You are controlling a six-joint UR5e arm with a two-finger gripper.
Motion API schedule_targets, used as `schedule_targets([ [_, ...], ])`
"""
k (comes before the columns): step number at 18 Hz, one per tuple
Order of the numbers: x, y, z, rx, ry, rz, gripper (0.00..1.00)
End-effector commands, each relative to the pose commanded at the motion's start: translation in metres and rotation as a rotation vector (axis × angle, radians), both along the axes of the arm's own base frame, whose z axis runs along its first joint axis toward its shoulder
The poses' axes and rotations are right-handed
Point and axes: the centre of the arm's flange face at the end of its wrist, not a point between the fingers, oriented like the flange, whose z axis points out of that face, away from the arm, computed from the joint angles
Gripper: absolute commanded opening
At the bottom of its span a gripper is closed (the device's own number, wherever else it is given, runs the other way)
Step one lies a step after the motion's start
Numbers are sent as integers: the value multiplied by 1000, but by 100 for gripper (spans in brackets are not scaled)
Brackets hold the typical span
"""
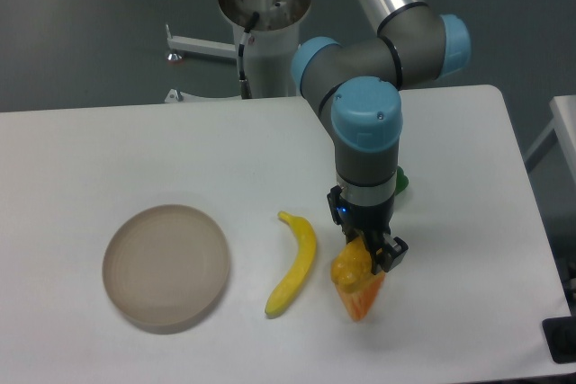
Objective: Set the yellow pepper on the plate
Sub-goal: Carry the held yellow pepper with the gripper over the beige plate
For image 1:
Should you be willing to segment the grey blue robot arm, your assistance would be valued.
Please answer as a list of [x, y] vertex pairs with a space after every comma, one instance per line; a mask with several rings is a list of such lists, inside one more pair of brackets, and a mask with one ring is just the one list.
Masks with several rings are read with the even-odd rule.
[[359, 0], [372, 38], [343, 46], [300, 41], [311, 0], [218, 0], [232, 44], [169, 36], [175, 54], [230, 58], [244, 99], [302, 96], [332, 139], [337, 183], [328, 194], [347, 240], [360, 238], [372, 272], [401, 262], [407, 244], [390, 229], [399, 176], [402, 89], [464, 68], [471, 41], [462, 20], [425, 0]]

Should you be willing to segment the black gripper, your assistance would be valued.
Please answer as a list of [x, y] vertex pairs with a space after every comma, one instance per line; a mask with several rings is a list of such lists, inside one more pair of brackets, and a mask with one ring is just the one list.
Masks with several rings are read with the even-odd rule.
[[401, 238], [391, 236], [394, 188], [393, 184], [337, 184], [327, 196], [331, 216], [342, 227], [346, 239], [361, 237], [369, 249], [374, 275], [389, 272], [409, 250]]

